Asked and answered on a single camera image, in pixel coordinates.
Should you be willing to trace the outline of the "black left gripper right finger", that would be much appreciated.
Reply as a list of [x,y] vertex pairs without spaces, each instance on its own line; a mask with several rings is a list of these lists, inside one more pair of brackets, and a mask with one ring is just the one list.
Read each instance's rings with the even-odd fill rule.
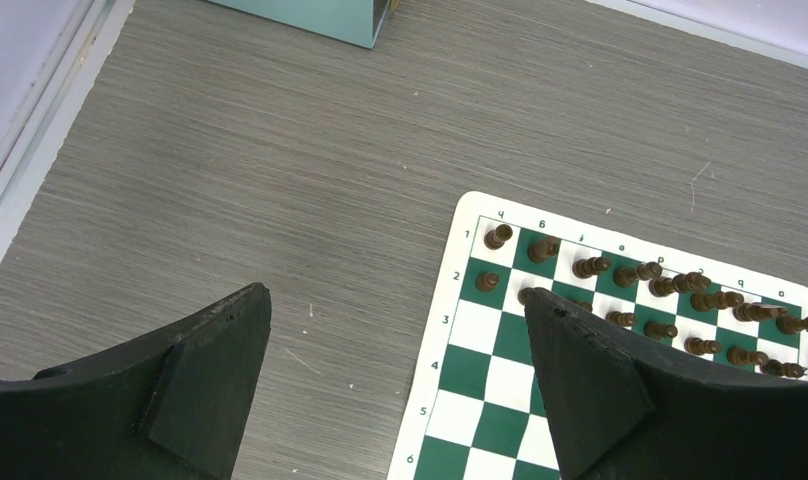
[[704,360],[536,287],[530,350],[565,479],[808,479],[808,382]]

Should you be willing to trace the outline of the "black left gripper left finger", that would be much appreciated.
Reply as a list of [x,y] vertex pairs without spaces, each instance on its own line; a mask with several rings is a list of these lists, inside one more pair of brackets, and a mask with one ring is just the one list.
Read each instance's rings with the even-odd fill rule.
[[181,320],[43,370],[42,479],[227,479],[271,332],[249,284]]

